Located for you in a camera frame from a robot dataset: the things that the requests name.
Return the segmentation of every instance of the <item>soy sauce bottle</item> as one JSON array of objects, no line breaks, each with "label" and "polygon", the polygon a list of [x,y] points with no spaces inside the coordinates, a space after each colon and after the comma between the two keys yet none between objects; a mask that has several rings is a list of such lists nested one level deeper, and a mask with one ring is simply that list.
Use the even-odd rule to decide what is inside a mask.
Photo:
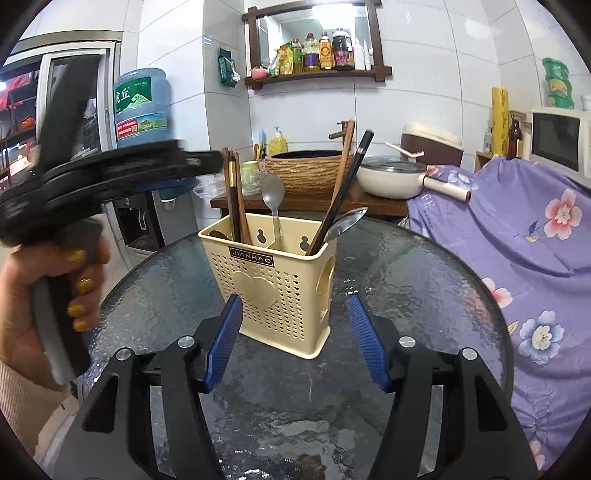
[{"label": "soy sauce bottle", "polygon": [[519,122],[513,117],[513,123],[509,128],[509,151],[507,158],[521,158],[523,155],[523,133],[519,127]]},{"label": "soy sauce bottle", "polygon": [[337,28],[333,34],[333,59],[335,61],[335,69],[337,70],[353,70],[351,63],[349,42],[347,42],[347,32],[341,27]]}]

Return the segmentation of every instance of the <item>jianhao logo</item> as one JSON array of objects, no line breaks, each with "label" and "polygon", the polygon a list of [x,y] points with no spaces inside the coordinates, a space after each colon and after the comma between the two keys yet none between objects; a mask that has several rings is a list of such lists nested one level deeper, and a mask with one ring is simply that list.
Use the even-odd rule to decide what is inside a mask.
[{"label": "jianhao logo", "polygon": [[247,262],[258,263],[259,265],[266,265],[267,267],[274,267],[275,261],[272,255],[259,254],[256,252],[249,252],[248,250],[240,250],[239,248],[228,247],[230,256],[245,260]]}]

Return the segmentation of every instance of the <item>pot lid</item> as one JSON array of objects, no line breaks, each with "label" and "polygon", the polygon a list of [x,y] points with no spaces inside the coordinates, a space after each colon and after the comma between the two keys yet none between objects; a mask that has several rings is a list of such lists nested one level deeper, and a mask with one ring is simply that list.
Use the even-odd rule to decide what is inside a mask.
[{"label": "pot lid", "polygon": [[398,157],[368,157],[361,164],[361,168],[370,170],[389,171],[392,173],[425,173],[427,166],[423,163],[412,163]]}]

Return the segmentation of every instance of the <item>flower pattern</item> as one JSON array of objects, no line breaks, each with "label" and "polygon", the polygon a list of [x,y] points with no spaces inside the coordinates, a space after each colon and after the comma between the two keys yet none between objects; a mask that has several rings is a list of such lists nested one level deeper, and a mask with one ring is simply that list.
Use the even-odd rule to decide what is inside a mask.
[{"label": "flower pattern", "polygon": [[546,206],[546,218],[550,219],[544,227],[547,237],[558,235],[566,240],[573,232],[573,227],[579,226],[583,213],[574,206],[577,196],[571,189],[566,189],[560,200],[554,199]]},{"label": "flower pattern", "polygon": [[531,357],[536,364],[545,365],[558,355],[563,335],[564,329],[556,323],[554,310],[545,310],[537,320],[529,319],[522,325],[519,336],[523,341],[518,351],[523,356]]},{"label": "flower pattern", "polygon": [[536,467],[538,467],[538,470],[542,470],[542,467],[546,463],[546,456],[539,455],[541,448],[542,448],[542,444],[540,443],[539,440],[532,440],[530,442],[531,453],[534,456],[535,465],[536,465]]},{"label": "flower pattern", "polygon": [[437,165],[427,165],[427,176],[433,177],[439,171],[439,167]]},{"label": "flower pattern", "polygon": [[497,288],[492,278],[483,278],[482,283],[484,283],[484,285],[486,285],[486,288],[488,288],[491,291],[492,297],[496,300],[500,309],[504,309],[513,301],[511,292],[506,288]]},{"label": "flower pattern", "polygon": [[447,181],[455,183],[466,190],[478,190],[478,185],[468,175],[459,173],[457,170],[452,170],[449,173]]}]

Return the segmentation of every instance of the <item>sleeve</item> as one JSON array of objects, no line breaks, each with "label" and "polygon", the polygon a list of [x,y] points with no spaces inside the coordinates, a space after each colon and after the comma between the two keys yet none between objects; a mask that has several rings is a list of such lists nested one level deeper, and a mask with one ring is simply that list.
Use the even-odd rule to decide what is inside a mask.
[{"label": "sleeve", "polygon": [[0,410],[31,456],[35,454],[39,432],[68,393],[67,385],[62,391],[49,390],[0,361]]}]

